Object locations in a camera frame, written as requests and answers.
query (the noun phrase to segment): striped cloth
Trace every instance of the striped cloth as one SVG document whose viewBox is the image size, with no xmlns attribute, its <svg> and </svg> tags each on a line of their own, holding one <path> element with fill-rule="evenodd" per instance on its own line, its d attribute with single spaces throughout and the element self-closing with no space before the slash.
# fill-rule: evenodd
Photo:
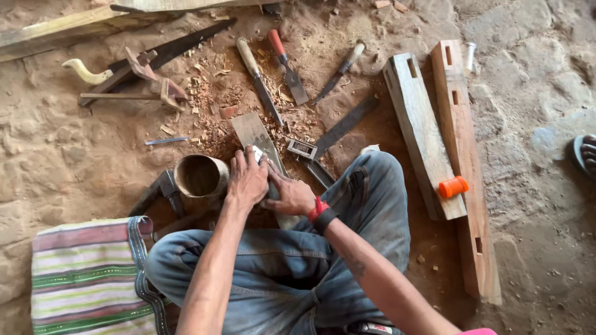
<svg viewBox="0 0 596 335">
<path fill-rule="evenodd" d="M 31 318 L 37 335 L 167 334 L 147 287 L 146 216 L 60 225 L 33 240 Z"/>
</svg>

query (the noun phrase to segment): orange cap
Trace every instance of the orange cap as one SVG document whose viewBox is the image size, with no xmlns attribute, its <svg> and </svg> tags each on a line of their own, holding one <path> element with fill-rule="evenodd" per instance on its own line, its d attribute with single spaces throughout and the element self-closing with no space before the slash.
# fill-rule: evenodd
<svg viewBox="0 0 596 335">
<path fill-rule="evenodd" d="M 439 183 L 439 191 L 441 192 L 443 198 L 451 198 L 452 196 L 466 192 L 469 189 L 468 182 L 465 181 L 464 177 L 462 176 L 457 176 L 448 181 Z"/>
</svg>

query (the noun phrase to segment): dirt ground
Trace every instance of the dirt ground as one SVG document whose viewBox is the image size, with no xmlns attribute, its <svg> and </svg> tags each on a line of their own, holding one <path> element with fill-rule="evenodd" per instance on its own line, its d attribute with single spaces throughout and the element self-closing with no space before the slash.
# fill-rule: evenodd
<svg viewBox="0 0 596 335">
<path fill-rule="evenodd" d="M 29 334 L 31 240 L 37 231 L 95 218 L 119 218 L 157 175 L 190 153 L 229 160 L 240 147 L 228 120 L 211 106 L 258 111 L 280 147 L 285 138 L 318 139 L 350 108 L 376 94 L 381 106 L 324 156 L 332 174 L 361 148 L 380 144 L 402 164 L 412 234 L 407 276 L 431 305 L 463 329 L 499 334 L 596 334 L 596 206 L 594 184 L 564 160 L 575 135 L 596 133 L 596 2 L 583 0 L 404 0 L 411 10 L 375 9 L 370 0 L 283 3 L 281 18 L 258 7 L 189 13 L 134 32 L 0 63 L 0 332 Z M 0 31 L 101 5 L 92 0 L 9 0 L 0 4 Z M 192 55 L 157 74 L 189 84 L 195 113 L 176 114 L 160 102 L 99 101 L 77 105 L 89 89 L 61 63 L 80 58 L 92 72 L 124 58 L 124 47 L 149 49 L 230 15 L 238 23 Z M 357 39 L 366 50 L 317 106 L 294 107 L 265 39 L 279 28 L 292 68 L 314 98 Z M 263 111 L 235 47 L 245 36 L 291 129 L 277 129 Z M 428 54 L 441 39 L 478 44 L 468 79 L 482 160 L 503 305 L 478 303 L 464 292 L 455 227 L 428 219 L 381 68 L 412 52 L 434 97 Z M 230 70 L 224 74 L 221 70 Z M 156 92 L 137 83 L 126 92 Z M 200 138 L 146 146 L 176 136 Z M 291 176 L 322 191 L 292 157 Z M 173 216 L 161 213 L 157 225 Z M 275 222 L 251 222 L 275 227 Z M 423 255 L 426 261 L 416 261 Z"/>
</svg>

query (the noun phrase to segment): wooden handle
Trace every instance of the wooden handle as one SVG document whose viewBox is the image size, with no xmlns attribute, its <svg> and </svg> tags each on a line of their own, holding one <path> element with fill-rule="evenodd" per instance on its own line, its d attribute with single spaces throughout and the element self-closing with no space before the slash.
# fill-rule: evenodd
<svg viewBox="0 0 596 335">
<path fill-rule="evenodd" d="M 271 42 L 271 46 L 273 47 L 273 50 L 275 50 L 275 53 L 278 56 L 285 54 L 284 45 L 281 44 L 280 36 L 277 33 L 277 30 L 271 29 L 269 31 L 269 33 L 267 34 L 267 37 L 269 38 L 269 41 Z"/>
<path fill-rule="evenodd" d="M 240 51 L 240 55 L 242 56 L 242 60 L 246 65 L 246 68 L 249 70 L 250 74 L 253 77 L 259 76 L 259 68 L 257 66 L 257 62 L 254 60 L 253 53 L 249 48 L 249 45 L 246 44 L 246 38 L 240 37 L 236 40 L 236 46 Z"/>
<path fill-rule="evenodd" d="M 354 50 L 352 50 L 352 53 L 350 54 L 350 56 L 348 56 L 346 61 L 350 64 L 354 64 L 354 62 L 358 59 L 358 57 L 360 57 L 360 55 L 362 54 L 363 51 L 364 51 L 364 44 L 362 44 L 362 43 L 356 44 L 356 46 L 354 47 Z"/>
</svg>

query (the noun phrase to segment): man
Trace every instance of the man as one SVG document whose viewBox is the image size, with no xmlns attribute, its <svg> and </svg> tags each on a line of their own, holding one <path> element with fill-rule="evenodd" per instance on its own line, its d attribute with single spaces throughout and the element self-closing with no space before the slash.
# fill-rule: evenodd
<svg viewBox="0 0 596 335">
<path fill-rule="evenodd" d="M 402 274 L 410 236 L 402 168 L 393 156 L 358 157 L 316 198 L 266 155 L 257 163 L 252 146 L 245 153 L 231 161 L 215 230 L 169 234 L 147 257 L 150 281 L 182 306 L 179 334 L 314 335 L 361 321 L 406 334 L 460 333 Z M 268 177 L 280 199 L 265 206 L 308 217 L 289 231 L 243 232 Z"/>
</svg>

